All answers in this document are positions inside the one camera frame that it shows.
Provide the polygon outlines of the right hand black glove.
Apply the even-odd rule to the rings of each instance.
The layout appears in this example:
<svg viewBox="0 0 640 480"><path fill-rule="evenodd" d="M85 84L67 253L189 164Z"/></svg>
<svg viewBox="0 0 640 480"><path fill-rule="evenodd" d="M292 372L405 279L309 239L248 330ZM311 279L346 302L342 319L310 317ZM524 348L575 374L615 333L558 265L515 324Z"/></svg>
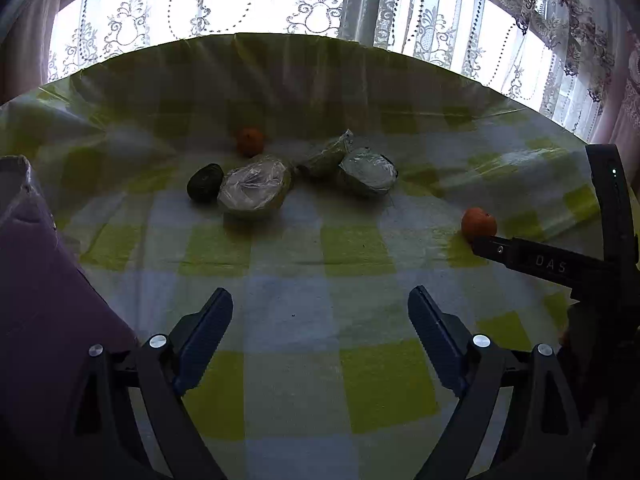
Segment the right hand black glove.
<svg viewBox="0 0 640 480"><path fill-rule="evenodd" d="M589 479L639 477L639 324L602 306L567 311L558 359L593 430Z"/></svg>

